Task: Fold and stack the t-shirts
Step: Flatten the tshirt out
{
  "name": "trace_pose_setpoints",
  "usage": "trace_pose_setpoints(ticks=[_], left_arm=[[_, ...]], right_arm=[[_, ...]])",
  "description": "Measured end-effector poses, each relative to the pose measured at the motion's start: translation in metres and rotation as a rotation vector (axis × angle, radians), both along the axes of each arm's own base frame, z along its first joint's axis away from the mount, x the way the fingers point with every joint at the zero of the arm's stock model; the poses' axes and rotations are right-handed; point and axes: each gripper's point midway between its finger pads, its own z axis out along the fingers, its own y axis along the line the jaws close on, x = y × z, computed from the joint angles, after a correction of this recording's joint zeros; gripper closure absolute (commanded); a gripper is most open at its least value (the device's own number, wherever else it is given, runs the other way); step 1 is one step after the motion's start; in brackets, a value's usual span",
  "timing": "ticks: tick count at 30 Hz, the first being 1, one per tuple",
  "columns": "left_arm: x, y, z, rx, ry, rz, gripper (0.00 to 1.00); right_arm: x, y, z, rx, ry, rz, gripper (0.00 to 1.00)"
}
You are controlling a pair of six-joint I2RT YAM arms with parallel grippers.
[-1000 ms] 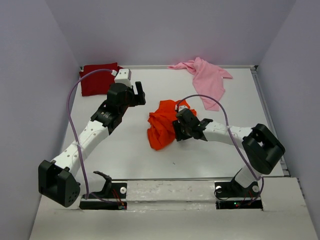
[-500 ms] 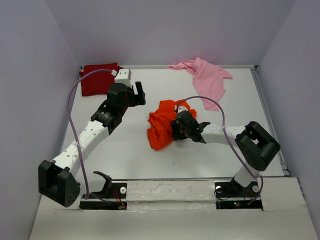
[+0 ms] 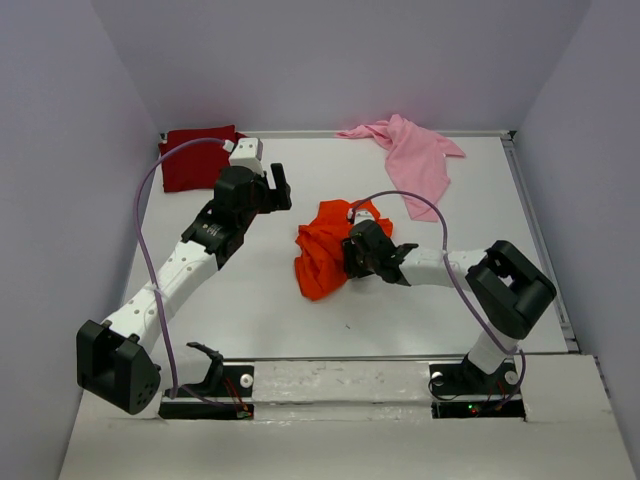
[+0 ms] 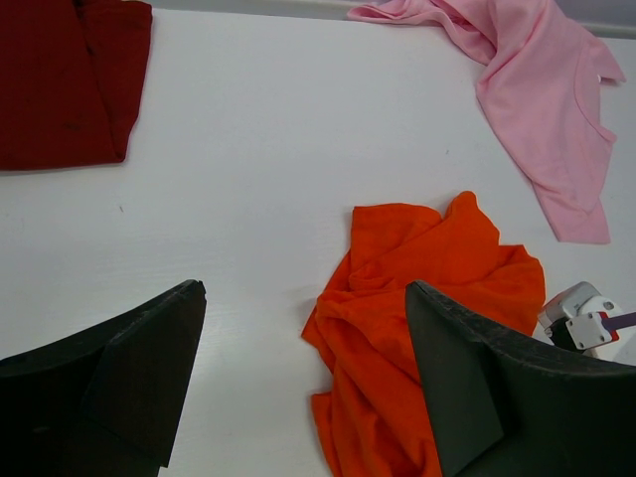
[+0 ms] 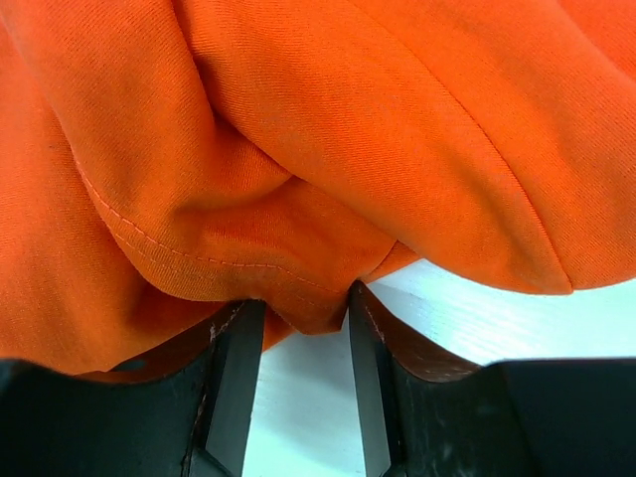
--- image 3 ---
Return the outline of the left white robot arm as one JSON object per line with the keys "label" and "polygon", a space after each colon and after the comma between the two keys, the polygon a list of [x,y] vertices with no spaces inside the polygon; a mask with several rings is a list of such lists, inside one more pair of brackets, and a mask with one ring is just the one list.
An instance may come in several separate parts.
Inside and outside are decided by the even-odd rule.
{"label": "left white robot arm", "polygon": [[224,168],[212,200],[165,263],[150,269],[148,282],[103,321],[88,320],[80,327],[78,385],[129,415],[142,412],[158,392],[171,388],[215,392],[224,378],[222,355],[196,341],[172,346],[168,323],[239,250],[257,215],[291,206],[282,164],[272,164],[270,173],[241,165]]}

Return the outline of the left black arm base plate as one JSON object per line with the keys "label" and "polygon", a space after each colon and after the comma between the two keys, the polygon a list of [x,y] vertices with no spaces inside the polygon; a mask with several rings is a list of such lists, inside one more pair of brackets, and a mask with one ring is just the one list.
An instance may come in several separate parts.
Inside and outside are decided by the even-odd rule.
{"label": "left black arm base plate", "polygon": [[165,420],[252,420],[254,382],[253,364],[225,363],[219,380],[187,386],[195,396],[181,388],[171,399],[166,391],[158,414]]}

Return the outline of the orange t-shirt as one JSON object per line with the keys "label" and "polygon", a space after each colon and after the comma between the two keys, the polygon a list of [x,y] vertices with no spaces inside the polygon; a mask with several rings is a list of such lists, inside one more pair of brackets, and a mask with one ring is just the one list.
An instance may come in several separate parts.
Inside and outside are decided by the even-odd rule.
{"label": "orange t-shirt", "polygon": [[300,292],[308,300],[328,297],[348,279],[342,241],[352,227],[347,220],[352,206],[342,199],[322,201],[315,219],[298,228],[300,255],[294,260],[294,269]]}

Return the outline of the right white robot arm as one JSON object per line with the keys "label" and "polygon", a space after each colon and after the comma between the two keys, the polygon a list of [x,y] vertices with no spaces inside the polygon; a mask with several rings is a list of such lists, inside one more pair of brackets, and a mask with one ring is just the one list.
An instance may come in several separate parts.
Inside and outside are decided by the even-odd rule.
{"label": "right white robot arm", "polygon": [[451,287],[479,321],[481,333],[462,361],[431,368],[435,399],[518,393],[518,383],[508,381],[516,373],[511,361],[557,291],[512,243],[454,252],[396,245],[375,221],[363,220],[343,240],[342,251],[348,278],[376,275],[405,287]]}

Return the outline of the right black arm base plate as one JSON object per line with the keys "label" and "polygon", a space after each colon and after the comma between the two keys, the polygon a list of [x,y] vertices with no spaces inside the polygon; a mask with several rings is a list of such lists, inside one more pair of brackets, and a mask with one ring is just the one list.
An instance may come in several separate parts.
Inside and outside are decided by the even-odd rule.
{"label": "right black arm base plate", "polygon": [[462,363],[429,366],[427,387],[432,397],[431,413],[437,420],[526,418],[518,385],[520,376],[507,360],[492,375],[475,372]]}

